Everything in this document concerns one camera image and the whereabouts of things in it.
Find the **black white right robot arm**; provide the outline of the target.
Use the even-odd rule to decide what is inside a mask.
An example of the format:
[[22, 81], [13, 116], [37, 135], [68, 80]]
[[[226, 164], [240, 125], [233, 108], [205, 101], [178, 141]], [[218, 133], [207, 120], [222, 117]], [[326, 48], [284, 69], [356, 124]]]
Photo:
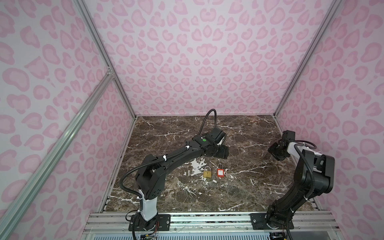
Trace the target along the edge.
[[328, 194], [334, 187], [335, 158], [316, 151], [309, 141], [296, 139], [294, 131], [286, 130], [268, 152], [278, 161], [294, 157], [298, 160], [294, 182], [288, 192], [269, 207], [265, 223], [270, 229], [288, 228], [295, 212], [308, 200]]

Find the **brass padlock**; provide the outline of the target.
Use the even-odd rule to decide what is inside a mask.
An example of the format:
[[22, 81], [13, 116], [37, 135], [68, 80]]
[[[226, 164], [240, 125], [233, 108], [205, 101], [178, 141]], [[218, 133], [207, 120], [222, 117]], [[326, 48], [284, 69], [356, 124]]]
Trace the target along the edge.
[[212, 178], [212, 171], [209, 166], [205, 167], [203, 171], [203, 178], [205, 179], [211, 179]]

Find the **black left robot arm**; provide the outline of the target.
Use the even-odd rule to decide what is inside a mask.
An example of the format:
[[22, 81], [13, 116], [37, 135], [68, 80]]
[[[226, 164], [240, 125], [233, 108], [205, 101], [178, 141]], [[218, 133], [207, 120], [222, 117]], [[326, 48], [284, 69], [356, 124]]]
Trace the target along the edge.
[[159, 156], [149, 154], [138, 169], [135, 180], [139, 187], [141, 206], [137, 223], [146, 230], [156, 224], [157, 200], [165, 189], [167, 176], [181, 165], [199, 157], [227, 159], [229, 147], [225, 146], [227, 135], [214, 127], [205, 134], [194, 136], [179, 149]]

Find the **red safety padlock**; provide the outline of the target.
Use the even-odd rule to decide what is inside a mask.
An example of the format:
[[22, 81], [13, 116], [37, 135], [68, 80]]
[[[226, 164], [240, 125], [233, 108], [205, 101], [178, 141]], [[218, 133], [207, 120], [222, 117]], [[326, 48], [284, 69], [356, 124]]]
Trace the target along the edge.
[[218, 178], [224, 178], [226, 176], [226, 171], [223, 168], [223, 165], [221, 163], [218, 164], [217, 167], [217, 177]]

